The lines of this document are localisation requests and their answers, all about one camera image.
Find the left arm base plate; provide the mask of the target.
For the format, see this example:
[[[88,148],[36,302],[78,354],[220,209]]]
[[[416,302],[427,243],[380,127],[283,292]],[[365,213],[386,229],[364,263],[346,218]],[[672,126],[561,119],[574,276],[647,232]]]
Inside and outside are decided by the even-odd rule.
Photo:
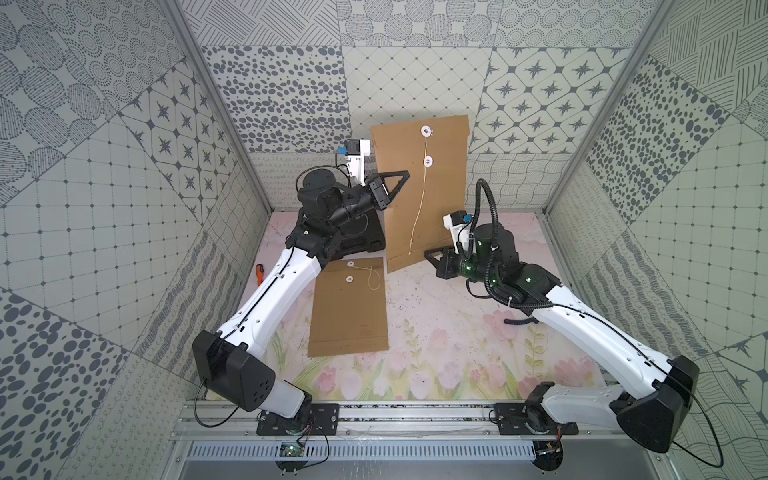
[[[283,417],[274,412],[262,411],[258,416],[259,436],[334,436],[340,415],[338,403],[305,403],[294,417]]]

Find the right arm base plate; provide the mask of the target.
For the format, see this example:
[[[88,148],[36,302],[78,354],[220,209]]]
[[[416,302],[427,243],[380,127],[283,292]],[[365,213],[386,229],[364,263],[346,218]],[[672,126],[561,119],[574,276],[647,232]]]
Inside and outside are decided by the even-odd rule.
[[[557,423],[539,407],[528,408],[522,402],[496,403],[488,419],[500,435],[577,435],[575,423]]]

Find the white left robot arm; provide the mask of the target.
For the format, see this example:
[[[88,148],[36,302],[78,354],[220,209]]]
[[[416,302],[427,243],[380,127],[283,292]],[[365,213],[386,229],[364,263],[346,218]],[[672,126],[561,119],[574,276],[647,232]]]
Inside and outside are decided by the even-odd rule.
[[[406,170],[376,173],[355,185],[338,182],[330,168],[300,175],[302,207],[274,268],[227,322],[216,332],[201,331],[192,343],[202,387],[243,411],[281,417],[294,431],[307,427],[311,395],[277,377],[262,360],[266,348],[302,291],[331,261],[384,248],[377,214],[409,177]]]

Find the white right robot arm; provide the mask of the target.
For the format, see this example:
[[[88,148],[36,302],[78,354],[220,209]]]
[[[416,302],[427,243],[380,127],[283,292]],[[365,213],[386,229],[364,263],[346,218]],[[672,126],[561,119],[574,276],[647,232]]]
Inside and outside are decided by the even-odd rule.
[[[532,430],[550,423],[621,430],[643,448],[666,453],[695,402],[700,370],[689,358],[643,344],[594,311],[545,268],[520,261],[512,233],[497,223],[476,225],[464,211],[448,214],[449,246],[425,258],[442,279],[463,277],[483,287],[481,298],[524,314],[569,339],[607,370],[610,387],[539,383],[525,401]]]

